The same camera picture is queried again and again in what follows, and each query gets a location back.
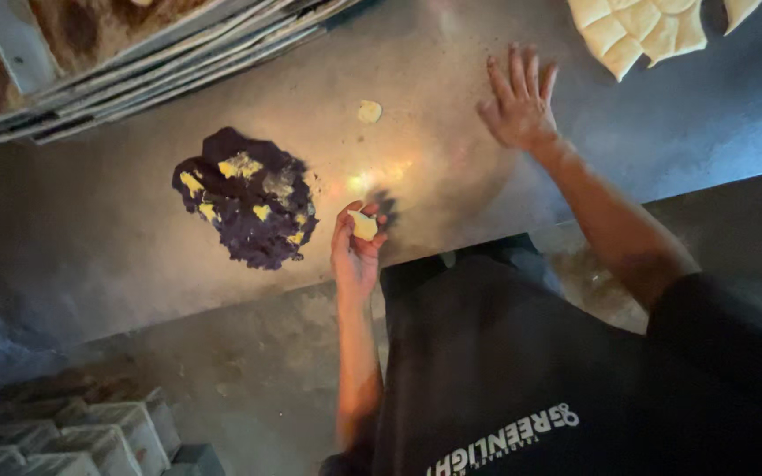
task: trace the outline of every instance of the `stainless steel table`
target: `stainless steel table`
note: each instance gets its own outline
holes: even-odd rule
[[[651,70],[641,62],[617,85],[564,1],[385,0],[123,123],[52,146],[2,146],[4,311],[71,344],[312,285],[329,279],[335,213],[379,190],[396,201],[387,264],[570,219],[543,171],[495,146],[473,112],[489,91],[486,55],[513,40],[560,62],[561,130],[637,200],[760,175],[762,6],[723,38],[720,3],[704,6],[705,51]],[[384,105],[380,122],[357,121],[362,99]],[[304,261],[278,272],[228,261],[170,188],[175,164],[225,125],[307,161],[322,223]]]

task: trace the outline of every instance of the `person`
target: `person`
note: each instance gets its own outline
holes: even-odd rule
[[[483,123],[549,173],[598,259],[649,312],[647,334],[532,280],[515,259],[530,242],[476,246],[448,269],[431,257],[382,272],[385,384],[364,309],[387,236],[352,236],[348,210],[378,212],[356,201],[331,243],[343,452],[320,473],[762,473],[762,289],[702,274],[560,135],[556,66],[541,71],[535,49],[515,44],[509,60],[509,77],[487,62]]]

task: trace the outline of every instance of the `right hand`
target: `right hand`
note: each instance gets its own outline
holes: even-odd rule
[[[487,72],[495,98],[478,103],[478,114],[490,134],[504,147],[529,151],[539,143],[556,138],[557,124],[551,112],[551,95],[555,90],[557,65],[545,68],[543,84],[539,84],[539,58],[533,46],[510,46],[511,81],[508,84],[498,62],[487,59]]]
[[[379,232],[370,242],[355,237],[355,219],[349,211],[360,210],[366,216],[378,213],[377,203],[363,206],[362,201],[353,201],[337,215],[331,238],[331,269],[337,282],[337,298],[340,303],[353,303],[361,307],[378,277],[378,251],[387,241],[387,234]],[[378,224],[387,223],[387,217],[377,218]]]

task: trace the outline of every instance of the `black shirt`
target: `black shirt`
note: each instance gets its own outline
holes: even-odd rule
[[[470,257],[393,314],[375,448],[322,474],[762,473],[762,290],[687,276],[643,337]]]

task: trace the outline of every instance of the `forearm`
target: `forearm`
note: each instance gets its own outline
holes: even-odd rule
[[[372,321],[362,302],[338,295],[340,329],[340,390],[337,437],[343,450],[374,437],[383,382]]]
[[[596,256],[646,309],[676,279],[699,271],[669,230],[587,167],[568,141],[554,135],[532,155],[563,193]]]

